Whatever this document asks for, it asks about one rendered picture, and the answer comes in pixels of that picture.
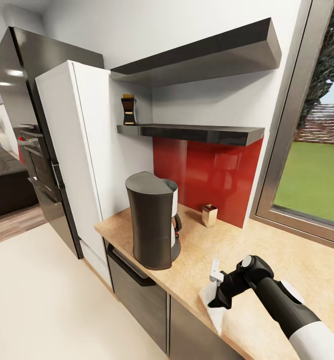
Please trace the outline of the bottle of coffee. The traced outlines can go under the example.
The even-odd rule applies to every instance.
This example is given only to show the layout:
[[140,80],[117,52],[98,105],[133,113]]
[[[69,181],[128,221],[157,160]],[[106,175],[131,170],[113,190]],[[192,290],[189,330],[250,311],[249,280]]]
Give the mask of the bottle of coffee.
[[138,125],[138,120],[136,116],[136,103],[137,100],[134,98],[133,94],[123,94],[121,98],[122,106],[124,109],[124,120],[123,125],[125,126],[136,126]]

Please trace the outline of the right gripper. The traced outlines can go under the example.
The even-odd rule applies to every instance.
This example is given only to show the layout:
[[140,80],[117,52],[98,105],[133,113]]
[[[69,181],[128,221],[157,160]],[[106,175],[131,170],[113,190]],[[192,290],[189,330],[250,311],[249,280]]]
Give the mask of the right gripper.
[[240,291],[232,281],[232,273],[225,273],[220,271],[224,275],[223,282],[217,287],[216,297],[208,304],[211,308],[226,308],[231,309],[232,298],[237,296],[243,291]]

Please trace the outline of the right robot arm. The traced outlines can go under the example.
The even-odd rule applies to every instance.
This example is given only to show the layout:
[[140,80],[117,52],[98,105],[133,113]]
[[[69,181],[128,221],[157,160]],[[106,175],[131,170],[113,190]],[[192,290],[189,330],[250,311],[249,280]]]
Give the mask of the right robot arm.
[[218,268],[219,260],[214,258],[209,280],[216,281],[217,290],[208,307],[229,310],[234,296],[252,289],[300,360],[334,360],[334,334],[288,282],[274,279],[273,270],[260,256],[246,256],[231,273]]

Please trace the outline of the paper coffee filter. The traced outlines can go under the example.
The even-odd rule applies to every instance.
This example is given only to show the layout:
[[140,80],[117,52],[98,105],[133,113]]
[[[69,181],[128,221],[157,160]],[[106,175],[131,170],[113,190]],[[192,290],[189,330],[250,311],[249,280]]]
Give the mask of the paper coffee filter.
[[217,285],[216,281],[207,285],[201,292],[199,292],[199,296],[206,307],[206,310],[218,332],[218,335],[221,335],[222,330],[222,314],[223,308],[211,308],[208,307],[208,304],[211,304],[211,301],[216,297]]

